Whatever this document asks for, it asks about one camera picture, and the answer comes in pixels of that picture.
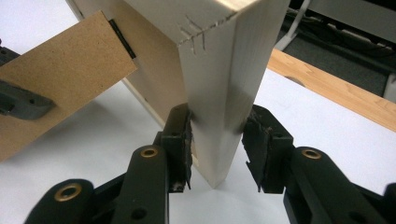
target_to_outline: metal grommet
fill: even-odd
[[[313,149],[304,149],[301,153],[305,157],[312,159],[312,160],[318,160],[321,158],[321,155]]]
[[[143,151],[140,152],[140,155],[144,158],[151,158],[155,157],[158,154],[158,150],[154,147],[145,148]]]
[[[55,200],[58,202],[66,202],[76,198],[82,191],[82,186],[79,183],[71,183],[58,189],[55,193]]]

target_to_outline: black clamp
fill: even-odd
[[[0,66],[18,56],[18,53],[0,47]],[[51,99],[0,80],[0,114],[18,119],[39,119],[52,107]]]

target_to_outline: clamp hole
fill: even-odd
[[[304,149],[302,153],[305,157],[312,160],[318,160],[321,158],[321,155],[313,149]]]
[[[134,220],[140,220],[146,217],[148,212],[144,208],[136,208],[134,211],[132,211],[131,218]]]
[[[56,191],[55,193],[54,198],[56,201],[60,203],[67,202],[77,197],[81,193],[81,191],[82,191],[82,186],[80,184],[78,183],[68,184],[58,189],[58,191]]]
[[[146,148],[140,152],[140,155],[144,158],[155,157],[158,154],[158,150],[156,148]]]

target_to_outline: wooden edge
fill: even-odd
[[[268,68],[396,132],[396,104],[274,49]]]

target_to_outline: black plastic part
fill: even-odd
[[[296,184],[286,186],[287,193],[300,200],[304,197],[312,214],[308,223],[387,223],[325,153],[311,147],[295,148],[290,170],[292,181],[288,183]],[[288,207],[287,212],[290,220],[298,219]],[[310,215],[300,212],[299,216]]]
[[[0,66],[11,62],[19,56],[20,55],[17,52],[12,51],[11,49],[0,47]]]
[[[269,110],[254,105],[247,118],[242,143],[249,158],[247,167],[258,190],[283,193],[283,161],[294,149],[289,132]]]
[[[52,107],[51,99],[0,80],[0,114],[18,119],[39,119]]]
[[[168,223],[166,153],[158,146],[137,149],[125,174],[111,223]]]
[[[172,108],[161,136],[161,146],[168,156],[169,192],[183,192],[191,179],[191,113],[187,104]]]
[[[63,187],[80,185],[80,192],[68,201],[57,201],[56,194]],[[61,196],[67,197],[76,192],[69,188],[62,191]],[[88,180],[69,179],[52,187],[38,202],[26,220],[26,224],[41,223],[89,223],[92,210],[90,204],[93,200],[93,185]]]
[[[129,46],[128,42],[126,39],[123,37],[122,32],[119,29],[119,26],[117,26],[116,22],[114,20],[108,21],[113,28],[114,32],[116,32],[117,37],[121,41],[121,44],[125,47],[126,51],[128,52],[129,56],[131,56],[132,59],[136,57],[134,54],[134,51],[132,50],[131,46]]]
[[[384,204],[384,217],[389,223],[396,223],[396,183],[389,184],[382,200]]]

